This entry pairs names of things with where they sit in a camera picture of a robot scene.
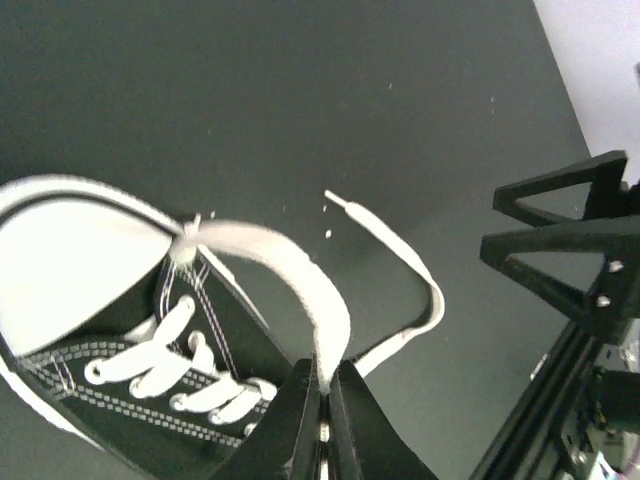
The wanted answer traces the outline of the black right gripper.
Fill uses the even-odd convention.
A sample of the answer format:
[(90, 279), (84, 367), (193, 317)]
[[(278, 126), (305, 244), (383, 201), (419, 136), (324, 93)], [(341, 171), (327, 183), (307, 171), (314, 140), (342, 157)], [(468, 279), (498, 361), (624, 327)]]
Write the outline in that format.
[(533, 179), (494, 193), (495, 210), (529, 227), (483, 237), (481, 260), (569, 322), (475, 479), (584, 479), (601, 445), (591, 430), (639, 430), (638, 374), (597, 364), (606, 346), (623, 343), (639, 316), (639, 190), (591, 179), (580, 219), (521, 202), (575, 183)]

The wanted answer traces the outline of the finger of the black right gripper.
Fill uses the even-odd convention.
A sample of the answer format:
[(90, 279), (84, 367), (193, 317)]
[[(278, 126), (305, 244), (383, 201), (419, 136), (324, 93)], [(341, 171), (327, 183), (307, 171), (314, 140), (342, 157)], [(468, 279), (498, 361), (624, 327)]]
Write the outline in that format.
[(610, 219), (629, 214), (629, 192), (622, 188), (628, 157), (613, 150), (567, 167), (499, 187), (493, 195), (493, 209), (531, 227), (545, 227), (572, 219), (529, 205), (529, 197), (587, 185), (584, 220)]

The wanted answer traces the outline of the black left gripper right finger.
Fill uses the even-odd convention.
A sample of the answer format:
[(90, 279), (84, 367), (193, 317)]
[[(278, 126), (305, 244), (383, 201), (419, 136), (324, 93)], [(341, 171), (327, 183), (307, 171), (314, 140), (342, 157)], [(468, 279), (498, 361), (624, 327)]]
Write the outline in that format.
[(331, 479), (437, 479), (399, 437), (352, 362), (340, 364), (328, 402)]

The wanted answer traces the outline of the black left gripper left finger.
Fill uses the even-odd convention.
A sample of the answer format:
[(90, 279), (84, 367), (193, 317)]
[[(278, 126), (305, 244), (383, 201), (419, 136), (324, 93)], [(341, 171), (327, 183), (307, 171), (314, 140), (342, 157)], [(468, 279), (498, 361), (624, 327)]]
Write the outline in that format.
[(315, 362), (298, 361), (263, 418), (212, 480), (317, 477), (320, 390)]

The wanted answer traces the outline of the black canvas sneaker white sole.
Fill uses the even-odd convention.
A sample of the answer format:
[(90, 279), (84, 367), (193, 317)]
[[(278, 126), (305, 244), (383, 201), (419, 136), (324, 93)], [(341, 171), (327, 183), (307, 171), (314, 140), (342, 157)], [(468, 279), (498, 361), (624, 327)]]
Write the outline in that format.
[(89, 383), (88, 362), (145, 340), (187, 296), (195, 312), (170, 351), (191, 359), (188, 340), (200, 332), (218, 371), (266, 380), (277, 393), (297, 363), (210, 249), (186, 267), (173, 263), (171, 246), (192, 222), (84, 178), (33, 176), (1, 189), (2, 377), (47, 421), (150, 479), (211, 479), (274, 399), (214, 425), (169, 404), (212, 375), (191, 370), (168, 392), (136, 398), (127, 380)]

